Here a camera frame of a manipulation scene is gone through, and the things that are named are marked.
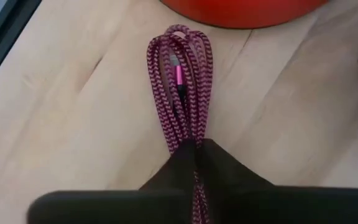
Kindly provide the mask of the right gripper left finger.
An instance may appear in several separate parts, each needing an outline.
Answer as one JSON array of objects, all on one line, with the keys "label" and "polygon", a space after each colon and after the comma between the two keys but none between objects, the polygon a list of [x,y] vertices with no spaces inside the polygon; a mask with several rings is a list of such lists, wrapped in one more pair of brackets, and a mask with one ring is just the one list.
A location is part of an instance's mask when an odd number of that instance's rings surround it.
[{"label": "right gripper left finger", "polygon": [[140,188],[140,190],[179,189],[192,190],[196,143],[182,141],[168,161]]}]

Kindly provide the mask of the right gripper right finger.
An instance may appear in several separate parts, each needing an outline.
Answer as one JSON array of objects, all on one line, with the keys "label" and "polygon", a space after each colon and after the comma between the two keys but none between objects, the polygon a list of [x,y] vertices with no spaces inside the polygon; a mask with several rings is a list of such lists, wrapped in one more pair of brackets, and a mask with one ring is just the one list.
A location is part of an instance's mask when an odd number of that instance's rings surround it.
[{"label": "right gripper right finger", "polygon": [[198,168],[211,190],[263,189],[274,186],[212,139],[205,139],[198,149]]}]

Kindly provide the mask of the red round bowl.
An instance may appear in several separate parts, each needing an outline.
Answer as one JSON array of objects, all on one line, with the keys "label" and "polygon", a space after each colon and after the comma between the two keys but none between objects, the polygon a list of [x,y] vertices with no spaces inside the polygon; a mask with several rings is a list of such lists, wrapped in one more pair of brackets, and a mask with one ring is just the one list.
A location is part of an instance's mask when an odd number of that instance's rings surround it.
[{"label": "red round bowl", "polygon": [[209,26],[257,29],[304,16],[329,0],[160,0],[176,13]]}]

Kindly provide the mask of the black aluminium table frame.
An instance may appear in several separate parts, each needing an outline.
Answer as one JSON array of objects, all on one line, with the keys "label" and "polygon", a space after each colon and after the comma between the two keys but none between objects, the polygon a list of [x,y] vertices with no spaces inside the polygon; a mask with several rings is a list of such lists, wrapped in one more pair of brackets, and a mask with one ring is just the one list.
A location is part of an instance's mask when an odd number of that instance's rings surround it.
[{"label": "black aluminium table frame", "polygon": [[0,10],[0,65],[42,0],[7,0]]}]

